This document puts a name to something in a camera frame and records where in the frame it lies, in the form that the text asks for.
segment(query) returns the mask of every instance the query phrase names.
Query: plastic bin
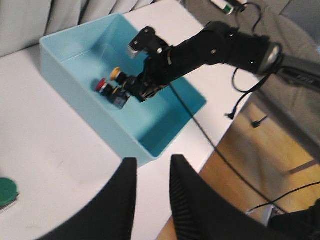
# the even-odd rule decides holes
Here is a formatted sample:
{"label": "plastic bin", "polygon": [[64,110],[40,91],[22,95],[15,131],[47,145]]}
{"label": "plastic bin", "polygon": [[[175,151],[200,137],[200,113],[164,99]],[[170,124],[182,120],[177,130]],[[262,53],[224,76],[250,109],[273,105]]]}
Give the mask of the plastic bin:
{"label": "plastic bin", "polygon": [[[118,109],[94,91],[115,67],[129,75],[143,70],[145,55],[130,59],[128,43],[138,31],[111,14],[41,38],[41,74],[120,158],[138,166],[158,158],[191,119],[169,87],[140,103],[131,97]],[[195,114],[206,100],[183,77],[173,85]]]}

